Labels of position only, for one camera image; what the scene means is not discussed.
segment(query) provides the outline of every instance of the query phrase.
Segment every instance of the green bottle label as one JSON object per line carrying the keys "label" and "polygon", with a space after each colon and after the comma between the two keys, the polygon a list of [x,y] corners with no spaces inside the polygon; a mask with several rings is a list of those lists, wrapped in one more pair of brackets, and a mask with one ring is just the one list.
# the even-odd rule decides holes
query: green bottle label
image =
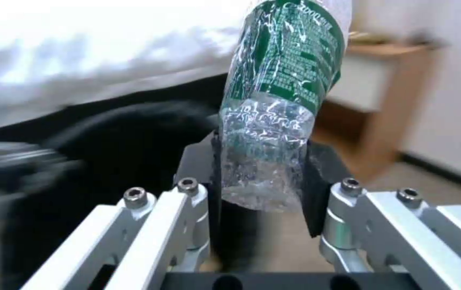
{"label": "green bottle label", "polygon": [[265,92],[317,114],[339,79],[344,50],[339,25],[316,3],[262,2],[245,20],[225,85],[225,100]]}

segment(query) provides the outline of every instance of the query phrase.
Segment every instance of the clear plastic bottle bottom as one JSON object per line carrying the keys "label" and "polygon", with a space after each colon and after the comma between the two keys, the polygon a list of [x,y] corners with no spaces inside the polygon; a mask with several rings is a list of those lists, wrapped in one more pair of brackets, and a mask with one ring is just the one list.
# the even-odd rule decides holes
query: clear plastic bottle bottom
{"label": "clear plastic bottle bottom", "polygon": [[221,118],[221,197],[248,209],[300,209],[300,182],[314,115],[265,93]]}

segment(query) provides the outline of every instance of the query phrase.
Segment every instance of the white bed sheet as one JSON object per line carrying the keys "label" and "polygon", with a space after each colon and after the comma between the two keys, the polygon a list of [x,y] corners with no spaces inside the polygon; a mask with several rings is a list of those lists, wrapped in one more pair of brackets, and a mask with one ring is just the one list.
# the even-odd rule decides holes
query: white bed sheet
{"label": "white bed sheet", "polygon": [[249,0],[135,3],[0,0],[0,126],[228,71]]}

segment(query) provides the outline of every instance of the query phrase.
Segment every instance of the plastic water bottle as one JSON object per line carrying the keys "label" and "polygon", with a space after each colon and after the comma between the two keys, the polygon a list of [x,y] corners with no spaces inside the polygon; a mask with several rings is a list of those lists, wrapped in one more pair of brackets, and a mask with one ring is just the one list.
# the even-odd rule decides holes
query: plastic water bottle
{"label": "plastic water bottle", "polygon": [[339,78],[351,4],[254,3],[219,112],[222,198],[249,209],[298,209],[306,142]]}

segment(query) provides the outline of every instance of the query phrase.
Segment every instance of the white wall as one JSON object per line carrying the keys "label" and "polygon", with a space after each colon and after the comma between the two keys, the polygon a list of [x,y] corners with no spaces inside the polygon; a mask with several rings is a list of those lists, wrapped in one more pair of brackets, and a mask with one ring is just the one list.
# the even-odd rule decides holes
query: white wall
{"label": "white wall", "polygon": [[461,0],[366,1],[374,30],[403,37],[427,28],[448,42],[402,150],[461,174]]}

